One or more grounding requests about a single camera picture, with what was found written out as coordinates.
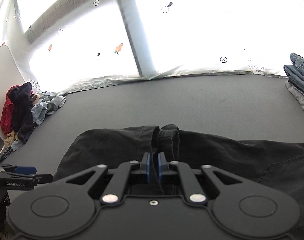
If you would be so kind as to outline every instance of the pants pocket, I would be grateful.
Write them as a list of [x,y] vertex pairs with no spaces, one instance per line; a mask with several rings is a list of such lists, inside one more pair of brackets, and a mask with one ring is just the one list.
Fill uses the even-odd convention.
[[258,183],[293,197],[300,206],[300,219],[296,228],[304,226],[304,155],[269,164]]

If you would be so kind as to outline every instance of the clothing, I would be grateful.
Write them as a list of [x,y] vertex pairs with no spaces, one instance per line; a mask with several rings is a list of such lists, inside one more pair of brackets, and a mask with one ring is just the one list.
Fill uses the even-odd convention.
[[284,71],[291,81],[304,91],[304,58],[295,53],[290,54],[293,65],[285,65]]
[[[12,145],[15,145],[17,143],[22,143],[22,142],[21,141],[14,141]],[[5,148],[5,150],[0,153],[0,163],[3,160],[5,160],[13,152],[12,145]]]
[[14,131],[11,131],[9,134],[6,135],[4,140],[5,148],[11,146],[15,140],[18,140],[17,134]]
[[13,130],[17,132],[18,138],[26,143],[34,130],[33,116],[31,109],[33,103],[30,99],[32,85],[27,82],[20,87],[13,88],[8,97],[14,104],[12,114]]
[[1,115],[0,126],[5,136],[12,131],[12,113],[14,110],[14,105],[12,101],[8,98],[8,93],[11,91],[11,89],[15,87],[19,87],[19,85],[15,85],[7,91],[5,104],[3,106],[3,111]]
[[39,94],[32,94],[31,100],[33,101],[33,106],[36,105],[39,102]]
[[18,149],[18,147],[20,147],[22,144],[23,144],[23,143],[22,143],[22,141],[20,141],[20,140],[14,141],[13,144],[11,145],[11,149],[12,149],[13,151],[16,151],[16,150]]
[[302,91],[301,89],[297,88],[292,82],[291,80],[288,80],[285,83],[287,89],[289,90],[289,92],[296,98],[296,100],[298,100],[298,102],[300,103],[303,111],[304,111],[304,91]]
[[46,102],[40,102],[37,103],[31,110],[33,115],[33,122],[34,125],[39,126],[45,118],[45,114],[47,112],[47,103]]
[[[167,161],[178,160],[199,169],[210,164],[246,179],[281,190],[300,206],[300,220],[293,231],[304,240],[304,143],[243,140],[179,130],[176,125],[130,127],[120,130],[94,129],[79,135],[60,162],[54,180],[75,174],[98,164],[109,169],[122,162],[142,159],[145,152],[164,152]],[[152,185],[136,185],[131,194],[162,195],[156,170]]]
[[64,105],[65,101],[66,96],[60,96],[58,93],[39,93],[39,102],[47,103],[46,115],[52,115],[58,108]]

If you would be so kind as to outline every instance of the stack of folded clothes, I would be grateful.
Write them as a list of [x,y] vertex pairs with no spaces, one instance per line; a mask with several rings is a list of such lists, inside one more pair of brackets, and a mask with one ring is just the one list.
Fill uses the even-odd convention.
[[291,53],[290,59],[293,65],[284,66],[284,71],[289,77],[285,85],[304,110],[304,57]]

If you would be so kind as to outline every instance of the carrot print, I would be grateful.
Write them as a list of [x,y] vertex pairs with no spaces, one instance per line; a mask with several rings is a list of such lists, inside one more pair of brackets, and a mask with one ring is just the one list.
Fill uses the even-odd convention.
[[121,51],[122,47],[123,47],[123,43],[121,43],[119,46],[116,47],[116,49],[114,50],[114,53],[116,53],[117,55],[119,55],[118,52]]

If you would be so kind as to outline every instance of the blue jeans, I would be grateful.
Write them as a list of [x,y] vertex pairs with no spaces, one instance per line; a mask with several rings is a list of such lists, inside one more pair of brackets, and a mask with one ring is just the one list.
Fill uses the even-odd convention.
[[293,65],[285,65],[284,71],[293,83],[304,91],[304,58],[295,53],[290,54]]

